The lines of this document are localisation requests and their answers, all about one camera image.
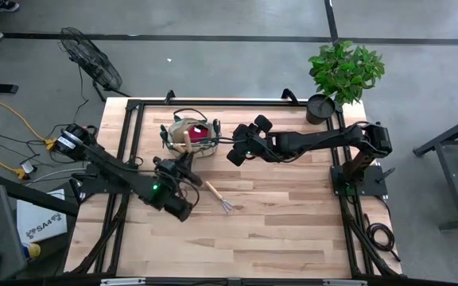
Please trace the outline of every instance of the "wooden handle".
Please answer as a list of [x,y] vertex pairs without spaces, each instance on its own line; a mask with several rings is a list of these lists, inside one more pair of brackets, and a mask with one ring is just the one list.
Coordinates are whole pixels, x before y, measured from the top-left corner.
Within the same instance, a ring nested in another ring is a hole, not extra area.
[[187,152],[191,153],[192,152],[192,143],[190,141],[190,135],[188,135],[188,131],[183,132],[183,139],[184,139],[184,145],[187,148]]
[[184,153],[184,152],[185,152],[185,150],[183,149],[183,147],[181,147],[181,145],[179,145],[179,144],[176,144],[176,143],[173,144],[173,148],[174,148],[177,152],[179,152],[179,153]]
[[210,191],[212,191],[213,194],[216,195],[217,198],[219,198],[220,200],[223,199],[222,195],[210,184],[210,182],[205,181],[204,184],[206,185],[206,187],[208,187]]

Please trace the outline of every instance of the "black plant pot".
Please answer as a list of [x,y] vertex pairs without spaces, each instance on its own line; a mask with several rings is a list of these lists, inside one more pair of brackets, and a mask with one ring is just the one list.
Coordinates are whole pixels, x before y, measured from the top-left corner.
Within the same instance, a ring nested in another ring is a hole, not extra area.
[[307,121],[318,125],[335,112],[335,103],[325,95],[313,95],[307,101]]

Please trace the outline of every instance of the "potted plant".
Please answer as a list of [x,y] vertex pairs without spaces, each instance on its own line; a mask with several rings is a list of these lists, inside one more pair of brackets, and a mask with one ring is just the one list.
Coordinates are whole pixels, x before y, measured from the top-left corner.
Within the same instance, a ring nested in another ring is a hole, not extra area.
[[376,51],[369,52],[365,46],[356,46],[349,50],[351,41],[335,43],[332,47],[320,47],[320,55],[312,56],[309,62],[312,68],[309,74],[317,87],[316,94],[309,99],[307,120],[320,124],[332,116],[336,104],[353,104],[362,98],[364,89],[375,86],[376,78],[385,74],[382,56]]

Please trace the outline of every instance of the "green plant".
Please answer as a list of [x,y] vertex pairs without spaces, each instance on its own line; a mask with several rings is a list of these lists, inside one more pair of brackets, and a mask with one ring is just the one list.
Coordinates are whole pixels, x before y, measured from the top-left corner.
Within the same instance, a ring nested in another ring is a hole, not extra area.
[[352,42],[320,47],[320,55],[312,56],[310,75],[319,85],[316,92],[335,95],[339,104],[359,102],[364,89],[375,86],[375,79],[385,74],[382,56],[369,52],[364,46],[348,50]]

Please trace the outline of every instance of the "fan stand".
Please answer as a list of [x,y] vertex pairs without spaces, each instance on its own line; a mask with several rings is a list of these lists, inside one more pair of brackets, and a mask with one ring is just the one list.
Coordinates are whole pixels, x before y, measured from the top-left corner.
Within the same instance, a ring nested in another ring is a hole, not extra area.
[[[102,92],[99,89],[99,85],[94,79],[93,79],[93,87],[95,88],[96,93],[99,94],[100,100],[102,100],[102,102],[106,102],[106,98],[103,97]],[[114,90],[112,88],[103,87],[103,89],[105,91],[113,91],[113,92],[115,92],[117,94],[120,94],[120,95],[123,95],[123,96],[126,96],[126,97],[131,97],[131,96],[129,96],[128,94],[126,94],[124,92],[116,91],[116,90]]]

